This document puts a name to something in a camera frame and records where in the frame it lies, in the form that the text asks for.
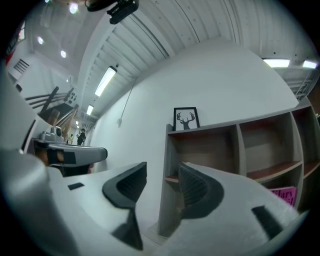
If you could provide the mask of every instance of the pink book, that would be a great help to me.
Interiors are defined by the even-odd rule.
[[[270,189],[272,193],[286,201],[292,207],[295,206],[297,188],[294,186],[279,187]]]

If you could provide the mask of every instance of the white ceiling beam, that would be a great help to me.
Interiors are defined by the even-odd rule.
[[[95,116],[95,115],[93,115],[93,114],[91,114],[90,116],[87,115],[87,112],[86,112],[86,111],[83,111],[83,110],[78,110],[77,115],[76,115],[76,117],[75,117],[74,119],[75,119],[75,120],[78,120],[78,121],[80,121],[80,122],[82,122],[82,123],[88,122],[88,123],[94,124],[94,122],[93,122],[93,121],[90,121],[90,120],[87,118],[87,116],[90,117],[90,118],[96,119],[96,120],[99,119],[99,117],[97,117],[97,116]]]
[[[306,96],[309,95],[309,93],[313,90],[313,88],[315,87],[315,85],[317,84],[319,78],[320,78],[320,71],[318,69],[316,69],[316,74],[315,77],[312,79],[312,82],[310,82],[308,84],[308,86],[305,87],[305,89],[303,90],[303,92],[305,93]]]
[[[228,9],[223,0],[207,1],[214,20],[218,23],[217,28],[221,37],[234,41],[235,35],[232,22],[228,15]]]
[[[222,0],[221,4],[226,8],[226,14],[229,17],[231,24],[230,29],[232,30],[233,40],[235,43],[243,44],[242,24],[240,22],[237,5],[233,0]]]
[[[299,94],[295,95],[296,98],[299,98],[299,97],[302,97],[302,96],[306,96],[306,94],[305,93],[299,93]]]
[[[299,83],[297,83],[297,84],[295,84],[295,85],[289,85],[289,84],[288,84],[288,86],[289,86],[289,88],[290,88],[290,89],[299,88],[299,87],[300,87],[300,85],[301,85],[301,83],[300,83],[300,84],[299,84]]]
[[[85,49],[78,77],[79,109],[82,109],[82,103],[85,94],[85,84],[87,83],[91,67],[101,49],[101,46],[111,35],[117,25],[110,24],[110,16],[106,13],[99,21]]]
[[[300,93],[300,90],[302,89],[302,87],[305,85],[305,82],[307,81],[307,79],[309,78],[311,74],[311,70],[308,72],[307,76],[305,77],[305,79],[303,80],[302,84],[300,85],[299,89],[296,91],[295,96],[297,97],[298,93]]]
[[[310,83],[311,81],[312,79],[307,79],[305,80],[305,83]],[[301,83],[303,83],[304,80],[285,80],[285,82],[287,83],[287,85],[293,85],[294,87],[295,85],[301,85]]]
[[[48,69],[53,70],[62,79],[66,79],[71,75],[68,71],[66,72],[66,69],[61,65],[57,64],[56,62],[52,61],[51,59],[37,51],[34,52],[34,57]]]
[[[122,50],[122,55],[127,55],[128,58],[129,56],[131,57],[130,59],[134,60],[129,60],[131,62],[131,64],[133,64],[132,62],[134,62],[135,64],[139,65],[139,67],[142,67],[142,69],[147,69],[149,64],[148,62],[146,62],[142,56],[140,54],[138,54],[135,49],[131,46],[131,40],[127,41],[124,38],[121,38],[118,34],[117,31],[115,31],[112,34],[112,38],[110,37],[108,42],[109,44],[115,44],[117,47],[117,52],[120,52],[120,49]]]
[[[169,57],[173,57],[176,55],[174,49],[171,47],[165,36],[160,32],[158,27],[140,9],[136,10],[130,17],[135,22],[138,22],[138,24],[140,23],[138,20],[140,20],[148,28],[149,31],[152,31],[153,35],[149,31],[143,30],[148,34],[150,38],[155,37],[158,40],[158,42],[161,44],[159,46],[165,49]]]
[[[147,47],[145,47],[144,41],[142,41],[137,35],[133,34],[132,31],[125,25],[124,22],[119,23],[118,26],[119,26],[119,28],[121,28],[120,32],[122,32],[123,34],[126,34],[128,37],[130,37],[130,39],[136,43],[136,46],[140,49],[140,51],[142,51],[145,55],[148,56],[147,61],[148,61],[149,66],[157,64],[156,57],[153,55],[153,53]]]
[[[110,52],[106,52],[104,49],[101,50],[101,52],[104,52],[105,54],[108,54],[108,55],[117,55],[120,59],[122,59],[128,66],[130,66],[132,68],[133,71],[135,71],[135,74],[132,74],[132,76],[139,76],[141,71],[139,70],[138,66],[133,62],[131,61],[130,59],[128,59],[125,55],[121,55],[119,53],[119,50],[115,47],[115,45],[112,45],[110,44],[109,42],[104,42],[104,45],[108,47],[108,49],[110,49],[111,51]]]
[[[111,65],[111,61],[117,62],[116,58],[114,58],[114,54],[106,53],[103,49],[101,49],[99,51],[99,55],[95,60],[98,61],[98,62],[101,62],[106,67],[109,67]],[[120,64],[120,66],[118,67],[118,72],[119,72],[119,69],[123,70],[126,73],[125,76],[134,77],[134,76],[138,76],[139,75],[139,73],[136,73],[136,74],[132,73],[130,70],[128,70],[128,67],[126,65],[123,65],[123,63],[120,62],[118,64]]]
[[[312,68],[308,68],[308,67],[303,67],[302,64],[301,65],[295,65],[295,64],[289,64],[288,67],[273,67],[273,69],[285,69],[285,70],[306,70],[306,71],[314,71],[315,69]]]

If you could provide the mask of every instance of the fluorescent light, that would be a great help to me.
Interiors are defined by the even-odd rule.
[[[62,57],[62,58],[67,57],[67,53],[66,53],[64,50],[62,50],[62,51],[60,52],[60,54],[61,54],[61,57]]]
[[[95,90],[95,95],[101,96],[102,92],[108,85],[108,83],[111,81],[111,79],[114,77],[114,75],[117,73],[117,70],[113,68],[112,66],[108,67],[106,70],[104,76],[102,77],[98,87]]]
[[[308,60],[305,60],[303,63],[304,68],[310,68],[310,69],[315,69],[317,67],[317,65],[318,65],[318,63],[308,61]]]
[[[86,114],[90,116],[93,109],[94,109],[94,106],[89,105],[88,110],[86,111]]]
[[[40,45],[42,45],[44,43],[44,40],[40,36],[38,36],[38,43]]]
[[[69,6],[69,11],[72,14],[75,14],[78,11],[78,5],[76,3],[71,3]]]
[[[264,62],[267,63],[271,68],[287,68],[290,64],[289,59],[281,58],[265,58]]]

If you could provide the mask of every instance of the bookshelf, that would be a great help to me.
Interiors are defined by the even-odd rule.
[[[173,131],[168,124],[157,234],[169,237],[179,226],[184,197],[178,164],[192,163],[246,176],[267,189],[295,187],[294,207],[310,207],[320,183],[320,128],[304,98],[296,108]]]

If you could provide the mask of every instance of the white wall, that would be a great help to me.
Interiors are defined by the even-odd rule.
[[[51,125],[36,115],[9,80],[4,61],[0,63],[0,84],[0,148],[20,149],[34,120],[32,138],[50,131]]]
[[[30,24],[25,23],[25,39],[17,43],[14,53],[7,64],[6,68],[8,72],[15,78],[19,79],[21,73],[14,69],[14,66],[19,62],[20,59],[24,60],[29,65],[33,62],[32,45],[31,39],[27,36],[26,31],[30,29]]]
[[[71,134],[73,134],[73,141],[72,141],[72,143],[71,144],[73,144],[73,145],[76,145],[77,143],[75,142],[75,138],[77,138],[76,137],[76,131],[77,131],[77,129],[76,128],[74,128],[74,127],[70,127],[70,130],[69,130],[69,132],[68,132],[68,134],[67,134],[67,138],[69,138],[70,136],[71,136]]]
[[[30,67],[16,81],[22,87],[20,95],[23,98],[51,94],[56,86],[59,87],[57,93],[67,93],[71,86],[66,80],[61,78],[54,70],[45,66],[39,60],[35,60]],[[48,108],[63,103],[62,100],[51,103]],[[39,112],[42,106],[35,109]]]
[[[81,128],[77,129],[75,128],[75,132],[73,133],[73,142],[72,142],[72,145],[77,145],[77,142],[78,142],[78,138],[77,138],[77,135],[79,135],[79,131],[80,131]]]
[[[222,39],[188,48],[139,77],[118,128],[127,97],[97,122],[91,146],[108,150],[109,169],[147,162],[147,185],[136,208],[141,230],[158,221],[166,124],[173,125],[175,107],[196,107],[205,126],[298,104],[287,84],[258,56]]]
[[[85,142],[84,142],[85,146],[90,146],[92,135],[93,135],[93,127],[89,132],[85,131]]]

